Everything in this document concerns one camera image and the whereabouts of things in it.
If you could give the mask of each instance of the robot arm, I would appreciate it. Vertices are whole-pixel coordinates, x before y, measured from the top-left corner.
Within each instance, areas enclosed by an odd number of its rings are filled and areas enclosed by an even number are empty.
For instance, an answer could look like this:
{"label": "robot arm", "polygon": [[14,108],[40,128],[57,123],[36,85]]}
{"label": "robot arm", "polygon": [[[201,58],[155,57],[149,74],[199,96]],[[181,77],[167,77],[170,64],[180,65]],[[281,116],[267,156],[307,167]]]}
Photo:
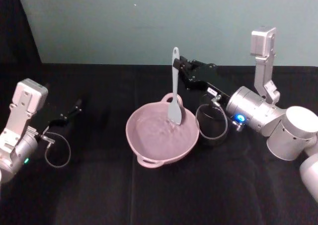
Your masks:
{"label": "robot arm", "polygon": [[180,77],[188,89],[206,91],[233,119],[237,131],[247,125],[267,139],[268,149],[278,158],[294,160],[305,151],[300,168],[302,180],[318,202],[318,116],[307,108],[281,109],[275,104],[280,93],[272,81],[276,28],[261,27],[251,35],[251,54],[256,56],[254,86],[258,94],[238,87],[217,74],[215,64],[188,61],[180,56]]}
{"label": "robot arm", "polygon": [[[0,134],[0,184],[10,181],[36,150],[40,137],[29,122],[43,107],[47,95],[47,88],[31,79],[17,84],[9,119]],[[42,139],[54,143],[48,137]]]}

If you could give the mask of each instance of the black tablecloth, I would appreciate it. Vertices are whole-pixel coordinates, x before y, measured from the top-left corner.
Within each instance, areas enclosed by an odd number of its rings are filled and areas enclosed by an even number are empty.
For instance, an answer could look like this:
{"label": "black tablecloth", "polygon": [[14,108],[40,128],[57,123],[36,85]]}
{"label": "black tablecloth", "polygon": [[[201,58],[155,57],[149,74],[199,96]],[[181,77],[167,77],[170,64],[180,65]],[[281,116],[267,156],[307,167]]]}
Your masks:
{"label": "black tablecloth", "polygon": [[[61,132],[71,163],[54,169],[40,144],[15,178],[2,186],[0,224],[318,224],[318,205],[305,189],[299,166],[267,149],[266,138],[245,128],[216,148],[198,143],[179,162],[141,167],[125,136],[128,117],[171,92],[169,66],[1,66],[0,126],[18,81],[49,83],[37,129],[84,99],[83,113]],[[221,67],[236,84],[253,89],[254,67]],[[318,68],[274,67],[281,108],[300,105],[318,114]],[[183,104],[195,112],[202,95],[179,83]]]}

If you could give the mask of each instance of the metal bracket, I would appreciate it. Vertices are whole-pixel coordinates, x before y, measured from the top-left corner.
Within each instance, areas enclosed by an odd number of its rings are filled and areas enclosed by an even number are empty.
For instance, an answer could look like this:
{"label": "metal bracket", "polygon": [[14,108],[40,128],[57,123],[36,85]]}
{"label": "metal bracket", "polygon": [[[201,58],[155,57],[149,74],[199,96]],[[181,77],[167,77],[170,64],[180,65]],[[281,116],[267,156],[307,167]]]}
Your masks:
{"label": "metal bracket", "polygon": [[236,126],[236,131],[237,132],[241,132],[244,128],[244,123],[242,122],[236,122],[236,121],[232,121],[233,125]]}
{"label": "metal bracket", "polygon": [[[33,128],[33,127],[30,127],[30,126],[28,126],[26,132],[32,137],[36,137],[36,136],[39,135],[37,130],[35,128]],[[47,137],[45,135],[40,135],[40,137],[41,137],[42,140],[44,140],[44,141],[46,141],[46,142],[48,142],[50,144],[54,144],[55,143],[55,140],[53,140],[53,139],[51,139],[51,138],[49,138],[49,137]]]}
{"label": "metal bracket", "polygon": [[251,34],[250,52],[256,56],[254,87],[270,104],[277,103],[280,98],[280,93],[272,81],[275,34],[275,27],[260,27]]}
{"label": "metal bracket", "polygon": [[218,103],[221,100],[222,96],[221,95],[216,95],[211,101],[214,105],[216,105],[217,107],[220,107],[220,103]]}

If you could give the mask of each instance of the pink bowl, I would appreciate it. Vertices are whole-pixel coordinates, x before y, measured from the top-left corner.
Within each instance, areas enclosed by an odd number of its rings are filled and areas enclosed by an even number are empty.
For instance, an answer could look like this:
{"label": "pink bowl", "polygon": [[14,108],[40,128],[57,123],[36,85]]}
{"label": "pink bowl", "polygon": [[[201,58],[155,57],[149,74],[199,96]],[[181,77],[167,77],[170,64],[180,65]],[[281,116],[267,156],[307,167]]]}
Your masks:
{"label": "pink bowl", "polygon": [[167,101],[172,98],[172,93],[165,95],[160,102],[140,107],[128,119],[126,137],[140,165],[157,168],[176,162],[185,157],[198,141],[195,116],[183,108],[181,97],[177,97],[183,111],[179,126],[167,117]]}

